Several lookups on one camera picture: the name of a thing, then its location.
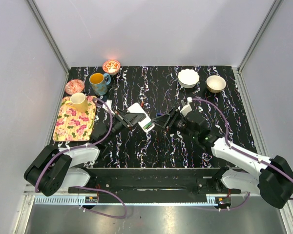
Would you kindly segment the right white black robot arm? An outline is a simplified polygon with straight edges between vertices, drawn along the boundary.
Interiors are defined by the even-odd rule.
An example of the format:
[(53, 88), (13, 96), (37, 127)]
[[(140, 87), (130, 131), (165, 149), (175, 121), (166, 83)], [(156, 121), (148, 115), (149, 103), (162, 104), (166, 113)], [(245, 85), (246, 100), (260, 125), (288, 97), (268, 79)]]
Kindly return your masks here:
[(237, 172), (227, 169), (212, 181), (213, 189), (223, 193), (238, 189), (260, 195), (271, 206), (282, 209), (293, 194), (293, 171), (281, 156), (270, 158), (229, 143), (208, 126), (197, 111), (183, 115), (177, 108), (156, 117), (155, 125), (168, 132), (180, 132), (188, 136), (205, 153), (228, 161), (243, 169)]

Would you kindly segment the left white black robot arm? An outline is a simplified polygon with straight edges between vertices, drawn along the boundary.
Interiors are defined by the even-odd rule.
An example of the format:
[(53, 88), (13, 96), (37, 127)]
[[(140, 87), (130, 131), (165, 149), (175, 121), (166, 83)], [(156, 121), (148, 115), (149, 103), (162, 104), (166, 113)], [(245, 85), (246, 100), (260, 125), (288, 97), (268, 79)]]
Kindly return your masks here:
[(117, 110), (108, 125), (98, 123), (86, 144), (68, 148), (45, 146), (24, 173), (24, 179), (35, 187), (35, 192), (51, 196), (60, 188), (79, 186), (90, 193), (96, 187), (95, 179), (85, 169), (74, 166), (95, 161), (104, 150), (104, 145), (121, 130), (130, 128), (148, 118), (143, 110)]

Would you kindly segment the green yellow battery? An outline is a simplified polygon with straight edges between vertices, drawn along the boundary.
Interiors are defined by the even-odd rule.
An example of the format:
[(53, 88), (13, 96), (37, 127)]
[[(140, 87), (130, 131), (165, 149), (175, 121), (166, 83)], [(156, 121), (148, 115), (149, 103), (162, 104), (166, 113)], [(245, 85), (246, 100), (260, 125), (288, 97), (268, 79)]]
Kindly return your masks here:
[(144, 129), (148, 129), (148, 128), (150, 128), (151, 126), (152, 126), (152, 124), (146, 125), (146, 126), (144, 126)]

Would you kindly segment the white remote control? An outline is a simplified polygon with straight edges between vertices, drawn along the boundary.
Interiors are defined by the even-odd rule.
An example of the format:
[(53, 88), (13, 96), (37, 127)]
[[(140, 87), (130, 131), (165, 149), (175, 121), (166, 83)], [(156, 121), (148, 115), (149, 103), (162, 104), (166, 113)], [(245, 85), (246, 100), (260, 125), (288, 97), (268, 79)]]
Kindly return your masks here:
[(128, 112), (138, 115), (138, 124), (145, 133), (154, 128), (154, 123), (139, 103), (136, 102), (128, 107)]

